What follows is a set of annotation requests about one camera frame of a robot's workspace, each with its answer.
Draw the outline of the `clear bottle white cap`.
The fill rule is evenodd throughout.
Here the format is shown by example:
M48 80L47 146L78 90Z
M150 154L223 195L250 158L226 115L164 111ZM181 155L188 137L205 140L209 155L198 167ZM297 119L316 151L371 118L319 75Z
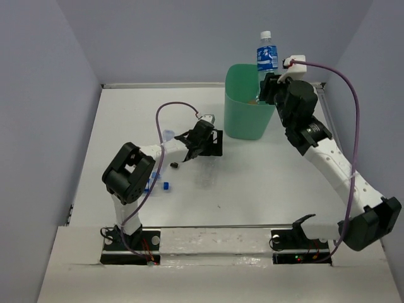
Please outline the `clear bottle white cap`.
M217 184L220 157L200 157L196 159L196 163L196 187L213 189Z

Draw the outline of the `white-cap blue-label drink bottle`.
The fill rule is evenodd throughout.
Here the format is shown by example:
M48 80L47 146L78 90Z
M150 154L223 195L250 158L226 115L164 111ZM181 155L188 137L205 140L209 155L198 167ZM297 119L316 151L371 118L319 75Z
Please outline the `white-cap blue-label drink bottle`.
M278 71L278 48L272 41L269 30L260 33L260 43L256 50L256 65L258 70L258 91L256 101L259 102L261 92L261 82L264 81L268 73Z

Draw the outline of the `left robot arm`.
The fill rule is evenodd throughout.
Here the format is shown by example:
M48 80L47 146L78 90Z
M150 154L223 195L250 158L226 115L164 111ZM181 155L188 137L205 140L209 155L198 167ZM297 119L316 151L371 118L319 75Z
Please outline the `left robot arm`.
M150 185L153 172L176 162L198 156L223 155L223 132L214 127L214 115L203 115L195 126L159 145L136 146L125 143L102 175L102 182L114 200L117 240L125 249L140 241L142 225L138 217L138 199Z

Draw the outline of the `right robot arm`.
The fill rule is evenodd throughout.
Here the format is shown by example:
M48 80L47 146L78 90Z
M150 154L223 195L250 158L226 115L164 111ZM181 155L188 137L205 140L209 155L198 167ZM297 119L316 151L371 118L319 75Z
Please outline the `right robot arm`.
M308 214L292 224L290 239L297 247L313 240L341 239L354 251L389 234L401 212L395 198L374 189L352 168L328 128L314 116L318 96L314 87L291 76L268 73L260 84L259 99L276 107L289 143L317 168L350 209L349 218L325 223Z

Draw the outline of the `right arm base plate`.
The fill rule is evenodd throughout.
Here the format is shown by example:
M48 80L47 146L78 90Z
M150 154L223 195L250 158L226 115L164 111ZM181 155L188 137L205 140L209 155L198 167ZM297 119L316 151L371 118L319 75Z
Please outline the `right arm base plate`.
M319 239L308 239L302 229L302 224L314 216L315 214L309 214L297 219L290 229L271 231L268 244L273 251L273 264L292 265L316 262L332 264L328 243L321 242Z

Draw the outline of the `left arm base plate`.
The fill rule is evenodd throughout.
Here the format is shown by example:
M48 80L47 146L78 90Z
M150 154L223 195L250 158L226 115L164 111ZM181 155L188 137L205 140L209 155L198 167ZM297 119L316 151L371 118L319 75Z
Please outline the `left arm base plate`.
M117 227L103 227L100 235L104 238L100 262L105 265L155 266L160 264L161 230L143 229L135 236L125 235L122 241Z

